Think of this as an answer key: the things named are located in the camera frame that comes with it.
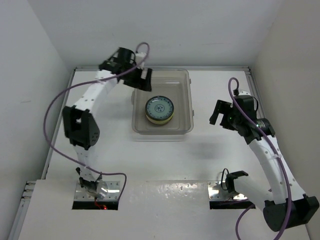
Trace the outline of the teal patterned plate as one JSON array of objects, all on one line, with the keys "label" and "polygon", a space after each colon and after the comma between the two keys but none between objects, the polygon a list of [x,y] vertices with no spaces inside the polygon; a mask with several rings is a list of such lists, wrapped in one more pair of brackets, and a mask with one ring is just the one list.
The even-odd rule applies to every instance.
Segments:
[{"label": "teal patterned plate", "polygon": [[166,96],[158,95],[151,97],[145,104],[146,115],[153,120],[167,120],[174,113],[173,102]]}]

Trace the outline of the yellow patterned plate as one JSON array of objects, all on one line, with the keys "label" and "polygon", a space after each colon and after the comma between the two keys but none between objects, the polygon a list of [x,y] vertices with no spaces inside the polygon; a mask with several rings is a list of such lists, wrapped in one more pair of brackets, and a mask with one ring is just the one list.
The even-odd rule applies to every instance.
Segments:
[{"label": "yellow patterned plate", "polygon": [[153,119],[149,116],[146,115],[146,118],[153,124],[156,124],[156,125],[164,125],[166,123],[168,123],[169,121],[171,121],[171,119],[173,118],[173,115],[170,116],[169,118],[167,119]]}]

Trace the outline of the cream plate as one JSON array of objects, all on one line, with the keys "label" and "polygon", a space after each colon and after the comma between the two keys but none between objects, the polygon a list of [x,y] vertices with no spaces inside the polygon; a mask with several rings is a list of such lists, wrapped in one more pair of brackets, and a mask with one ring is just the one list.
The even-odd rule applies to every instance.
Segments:
[{"label": "cream plate", "polygon": [[148,119],[151,123],[156,124],[156,125],[165,125],[171,121],[171,119],[166,119],[166,120],[155,120],[155,119]]}]

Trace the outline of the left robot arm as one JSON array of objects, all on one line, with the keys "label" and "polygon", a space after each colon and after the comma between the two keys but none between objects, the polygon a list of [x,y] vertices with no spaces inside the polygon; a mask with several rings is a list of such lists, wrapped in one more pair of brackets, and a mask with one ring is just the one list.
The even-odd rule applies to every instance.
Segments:
[{"label": "left robot arm", "polygon": [[93,171],[97,161],[95,145],[100,137],[100,128],[96,115],[108,93],[123,81],[124,85],[150,92],[152,69],[144,74],[144,61],[147,54],[120,47],[104,60],[95,73],[92,84],[72,106],[62,110],[64,135],[77,155],[79,183],[87,193],[103,199],[108,193],[108,186],[103,181],[102,173]]}]

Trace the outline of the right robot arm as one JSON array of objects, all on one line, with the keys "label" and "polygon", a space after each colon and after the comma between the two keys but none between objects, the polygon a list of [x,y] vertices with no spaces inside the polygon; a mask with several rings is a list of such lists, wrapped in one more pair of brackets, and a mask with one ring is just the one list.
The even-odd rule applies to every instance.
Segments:
[{"label": "right robot arm", "polygon": [[274,232],[281,232],[283,224],[287,229],[307,224],[319,209],[319,201],[315,196],[307,196],[295,180],[281,154],[271,123],[257,117],[255,98],[238,95],[234,100],[236,104],[218,100],[209,123],[215,125],[222,115],[220,125],[244,138],[259,160],[269,189],[259,186],[248,173],[240,170],[227,174],[225,191],[246,196],[262,211]]}]

